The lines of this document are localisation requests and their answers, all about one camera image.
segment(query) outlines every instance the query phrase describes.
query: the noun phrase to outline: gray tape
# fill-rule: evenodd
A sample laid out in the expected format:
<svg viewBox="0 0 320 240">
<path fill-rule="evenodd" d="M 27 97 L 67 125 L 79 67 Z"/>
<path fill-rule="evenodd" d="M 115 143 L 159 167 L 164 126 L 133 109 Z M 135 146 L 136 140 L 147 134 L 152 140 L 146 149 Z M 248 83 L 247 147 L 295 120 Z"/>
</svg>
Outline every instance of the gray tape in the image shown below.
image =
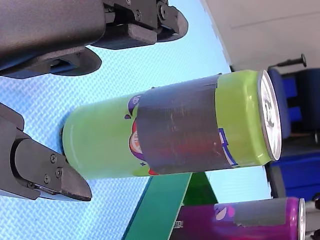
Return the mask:
<svg viewBox="0 0 320 240">
<path fill-rule="evenodd" d="M 287 198 L 239 202 L 232 206 L 235 209 L 234 223 L 238 226 L 257 227 L 286 224 Z"/>
<path fill-rule="evenodd" d="M 157 87 L 141 96 L 136 118 L 139 143 L 157 174 L 231 168 L 216 120 L 218 78 Z"/>
</svg>

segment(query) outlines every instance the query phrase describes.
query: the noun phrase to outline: purple can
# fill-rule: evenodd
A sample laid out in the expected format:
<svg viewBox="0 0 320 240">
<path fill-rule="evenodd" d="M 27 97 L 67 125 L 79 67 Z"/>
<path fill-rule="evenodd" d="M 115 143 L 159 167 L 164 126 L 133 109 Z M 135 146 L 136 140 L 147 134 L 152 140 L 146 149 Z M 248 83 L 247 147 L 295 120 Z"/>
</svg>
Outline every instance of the purple can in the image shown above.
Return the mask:
<svg viewBox="0 0 320 240">
<path fill-rule="evenodd" d="M 305 240 L 304 199 L 183 206 L 170 240 Z"/>
</svg>

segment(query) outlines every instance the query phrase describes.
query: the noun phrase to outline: tape band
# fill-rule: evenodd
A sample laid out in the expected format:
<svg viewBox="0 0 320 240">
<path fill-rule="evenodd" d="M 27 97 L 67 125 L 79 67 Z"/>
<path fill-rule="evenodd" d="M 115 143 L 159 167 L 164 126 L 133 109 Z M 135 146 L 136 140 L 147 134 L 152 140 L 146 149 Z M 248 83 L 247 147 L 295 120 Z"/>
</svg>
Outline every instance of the tape band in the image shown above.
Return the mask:
<svg viewBox="0 0 320 240">
<path fill-rule="evenodd" d="M 157 174 L 230 169 L 216 120 L 220 75 L 145 92 L 137 110 L 144 160 Z"/>
</svg>

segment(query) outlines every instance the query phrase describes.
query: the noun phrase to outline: robotic arm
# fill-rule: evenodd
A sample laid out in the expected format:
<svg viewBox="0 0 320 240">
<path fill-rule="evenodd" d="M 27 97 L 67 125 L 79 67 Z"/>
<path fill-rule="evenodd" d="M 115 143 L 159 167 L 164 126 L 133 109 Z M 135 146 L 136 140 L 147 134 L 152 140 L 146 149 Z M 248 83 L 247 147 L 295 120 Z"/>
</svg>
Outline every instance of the robotic arm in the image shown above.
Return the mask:
<svg viewBox="0 0 320 240">
<path fill-rule="evenodd" d="M 0 0 L 0 76 L 80 76 L 101 59 L 86 46 L 120 50 L 174 41 L 188 22 L 167 0 Z M 0 103 L 0 195 L 90 201 L 65 156 L 23 132 L 24 119 Z"/>
<path fill-rule="evenodd" d="M 65 156 L 32 140 L 25 121 L 0 103 L 0 195 L 35 200 L 90 201 L 85 179 Z"/>
<path fill-rule="evenodd" d="M 81 76 L 120 50 L 174 41 L 188 22 L 168 0 L 0 0 L 0 76 Z"/>
</svg>

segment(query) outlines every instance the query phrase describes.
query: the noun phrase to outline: green can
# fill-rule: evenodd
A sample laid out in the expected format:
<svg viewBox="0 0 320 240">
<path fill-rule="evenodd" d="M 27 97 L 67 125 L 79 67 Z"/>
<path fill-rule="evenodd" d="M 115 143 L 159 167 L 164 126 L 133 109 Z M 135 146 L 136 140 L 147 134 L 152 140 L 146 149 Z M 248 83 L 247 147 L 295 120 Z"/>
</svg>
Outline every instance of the green can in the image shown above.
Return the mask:
<svg viewBox="0 0 320 240">
<path fill-rule="evenodd" d="M 266 71 L 239 71 L 82 106 L 62 134 L 87 179 L 264 165 L 281 153 L 281 124 Z"/>
</svg>

